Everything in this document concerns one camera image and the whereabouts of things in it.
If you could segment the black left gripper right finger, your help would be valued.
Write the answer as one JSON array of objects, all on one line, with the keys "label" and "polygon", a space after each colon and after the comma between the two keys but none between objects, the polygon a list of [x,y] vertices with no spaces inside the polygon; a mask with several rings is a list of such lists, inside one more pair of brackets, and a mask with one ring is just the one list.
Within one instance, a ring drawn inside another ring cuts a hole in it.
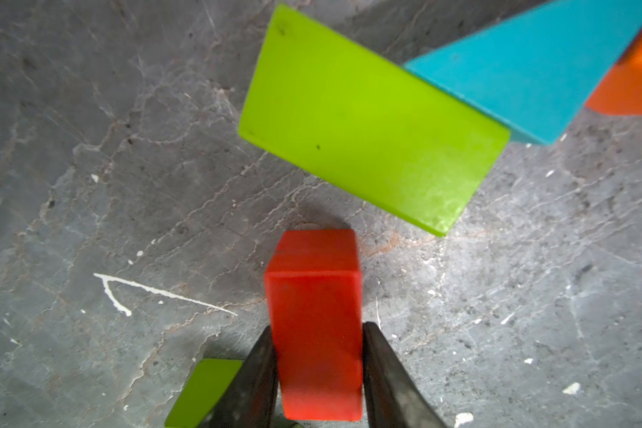
[{"label": "black left gripper right finger", "polygon": [[446,424],[419,392],[379,326],[365,322],[362,330],[368,425],[445,428]]}]

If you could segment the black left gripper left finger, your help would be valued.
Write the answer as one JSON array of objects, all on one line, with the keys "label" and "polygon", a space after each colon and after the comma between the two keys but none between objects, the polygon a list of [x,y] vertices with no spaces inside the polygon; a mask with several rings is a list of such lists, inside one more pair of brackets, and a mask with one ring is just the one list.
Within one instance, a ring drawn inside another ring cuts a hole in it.
[{"label": "black left gripper left finger", "polygon": [[271,326],[267,326],[233,381],[198,427],[273,427],[277,391],[276,351]]}]

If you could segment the red block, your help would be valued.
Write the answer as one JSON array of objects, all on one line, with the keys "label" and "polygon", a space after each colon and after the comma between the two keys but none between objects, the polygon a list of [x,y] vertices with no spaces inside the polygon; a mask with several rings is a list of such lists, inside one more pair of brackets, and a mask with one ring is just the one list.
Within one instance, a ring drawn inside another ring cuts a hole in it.
[{"label": "red block", "polygon": [[355,233],[284,233],[265,287],[285,416],[360,420],[362,278]]}]

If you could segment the teal triangle block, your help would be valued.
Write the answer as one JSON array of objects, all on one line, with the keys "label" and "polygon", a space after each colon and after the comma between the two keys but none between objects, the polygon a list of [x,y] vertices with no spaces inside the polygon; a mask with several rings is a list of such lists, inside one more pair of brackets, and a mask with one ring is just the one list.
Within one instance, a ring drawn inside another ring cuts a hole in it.
[{"label": "teal triangle block", "polygon": [[549,1],[405,63],[407,71],[550,146],[642,30],[642,1]]}]

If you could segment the orange block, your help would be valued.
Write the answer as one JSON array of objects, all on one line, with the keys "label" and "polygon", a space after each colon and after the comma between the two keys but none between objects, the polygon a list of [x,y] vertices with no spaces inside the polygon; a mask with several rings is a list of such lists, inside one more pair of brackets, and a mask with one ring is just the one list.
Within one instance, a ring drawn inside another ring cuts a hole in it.
[{"label": "orange block", "polygon": [[642,116],[642,31],[600,82],[586,106],[604,115]]}]

